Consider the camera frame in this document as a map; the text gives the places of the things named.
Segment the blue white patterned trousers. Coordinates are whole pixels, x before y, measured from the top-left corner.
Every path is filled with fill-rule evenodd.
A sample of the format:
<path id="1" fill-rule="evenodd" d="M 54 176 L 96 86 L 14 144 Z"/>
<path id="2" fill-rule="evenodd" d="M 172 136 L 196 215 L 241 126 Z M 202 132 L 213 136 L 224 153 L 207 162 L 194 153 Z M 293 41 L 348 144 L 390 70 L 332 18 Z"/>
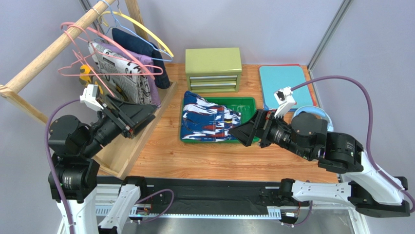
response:
<path id="1" fill-rule="evenodd" d="M 180 138 L 201 142 L 234 140 L 229 130 L 241 124 L 242 114 L 186 91 L 183 98 Z"/>

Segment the pink wire hanger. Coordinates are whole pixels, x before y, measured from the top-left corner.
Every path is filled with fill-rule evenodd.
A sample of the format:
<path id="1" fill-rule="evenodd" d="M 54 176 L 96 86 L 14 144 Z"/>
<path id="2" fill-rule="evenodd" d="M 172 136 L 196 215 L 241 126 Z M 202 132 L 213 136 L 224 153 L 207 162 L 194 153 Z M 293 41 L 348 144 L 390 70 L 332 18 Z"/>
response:
<path id="1" fill-rule="evenodd" d="M 102 95 L 110 95 L 138 104 L 160 105 L 157 75 L 163 74 L 160 66 L 152 59 L 125 49 L 116 41 L 96 42 L 86 37 L 88 55 L 77 48 L 73 51 L 76 61 L 62 67 L 58 72 L 68 76 L 67 69 L 79 67 L 79 82 L 87 86 L 94 84 Z"/>

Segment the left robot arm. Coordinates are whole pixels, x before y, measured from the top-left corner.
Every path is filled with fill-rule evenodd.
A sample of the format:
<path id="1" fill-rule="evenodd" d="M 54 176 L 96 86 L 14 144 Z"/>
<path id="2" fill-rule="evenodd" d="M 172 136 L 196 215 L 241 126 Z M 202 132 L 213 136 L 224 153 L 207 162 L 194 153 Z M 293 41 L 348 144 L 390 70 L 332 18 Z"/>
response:
<path id="1" fill-rule="evenodd" d="M 134 104 L 106 96 L 105 103 L 94 97 L 80 102 L 95 110 L 97 122 L 85 124 L 76 116 L 50 116 L 45 130 L 45 150 L 52 199 L 62 214 L 69 234 L 119 234 L 129 211 L 146 192 L 140 176 L 124 179 L 115 204 L 101 222 L 97 221 L 95 198 L 100 165 L 94 159 L 118 136 L 135 138 L 153 119 L 157 106 Z"/>

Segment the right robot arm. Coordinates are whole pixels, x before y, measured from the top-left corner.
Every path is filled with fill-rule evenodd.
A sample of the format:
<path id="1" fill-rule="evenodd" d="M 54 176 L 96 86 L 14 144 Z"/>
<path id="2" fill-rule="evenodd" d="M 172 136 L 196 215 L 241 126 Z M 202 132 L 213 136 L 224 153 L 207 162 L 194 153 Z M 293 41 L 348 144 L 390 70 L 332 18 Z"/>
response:
<path id="1" fill-rule="evenodd" d="M 344 174 L 348 182 L 311 183 L 282 179 L 277 192 L 277 205 L 295 206 L 306 201 L 322 201 L 353 207 L 360 214 L 377 217 L 408 217 L 409 202 L 404 199 L 407 180 L 383 177 L 371 165 L 361 143 L 345 133 L 330 132 L 327 121 L 311 113 L 301 112 L 291 123 L 262 109 L 246 123 L 231 128 L 229 133 L 244 146 L 259 138 L 260 147 L 276 144 L 320 168 Z"/>

